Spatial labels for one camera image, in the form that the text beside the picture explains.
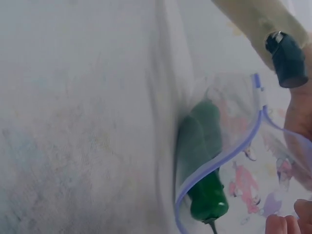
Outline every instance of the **pink pattern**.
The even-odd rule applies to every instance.
[[[236,190],[240,190],[241,199],[247,205],[248,213],[257,213],[259,211],[257,204],[260,201],[258,183],[243,165],[237,166],[234,162],[234,168],[236,169],[235,183],[231,182],[229,185],[230,195],[237,195]]]
[[[277,169],[277,171],[286,173],[288,179],[291,179],[293,176],[292,166],[287,160],[283,161],[282,165]]]

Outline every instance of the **white fabric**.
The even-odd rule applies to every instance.
[[[178,3],[0,1],[0,233],[178,233],[194,74],[264,68],[211,2]]]

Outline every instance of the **skin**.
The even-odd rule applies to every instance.
[[[289,215],[280,217],[271,215],[267,218],[265,234],[311,234],[312,202],[299,199],[294,204],[299,219]]]
[[[286,112],[285,128],[299,133],[312,141],[312,45],[303,48],[306,56],[309,81],[307,84],[290,89],[291,101]],[[304,188],[312,191],[312,177],[305,158],[304,149],[299,142],[285,136],[288,148],[296,156],[296,163],[292,166],[293,177]],[[312,202],[299,199],[294,204],[294,209],[299,216],[289,215],[279,217],[271,215],[266,221],[266,234],[312,234]]]
[[[291,101],[286,112],[284,127],[312,141],[312,45],[307,45],[303,51],[310,79],[305,85],[290,89]],[[285,139],[288,148],[297,159],[295,165],[292,166],[294,178],[307,190],[312,191],[312,178],[304,149],[296,138],[285,136]]]

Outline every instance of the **human finger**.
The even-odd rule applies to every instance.
[[[301,231],[301,234],[311,234],[312,233],[312,224],[306,223],[301,219],[298,219],[298,225]]]
[[[270,215],[265,225],[265,234],[287,234],[287,222],[283,217]]]
[[[298,199],[294,205],[298,217],[302,222],[312,224],[312,202],[304,199]]]
[[[292,216],[288,215],[285,217],[286,222],[287,222],[287,233],[289,234],[301,234],[299,225],[298,225],[298,220]]]

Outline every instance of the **black cap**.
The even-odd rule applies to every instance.
[[[281,87],[297,88],[308,82],[305,56],[291,36],[282,32],[271,34],[267,38],[266,49],[272,54]]]

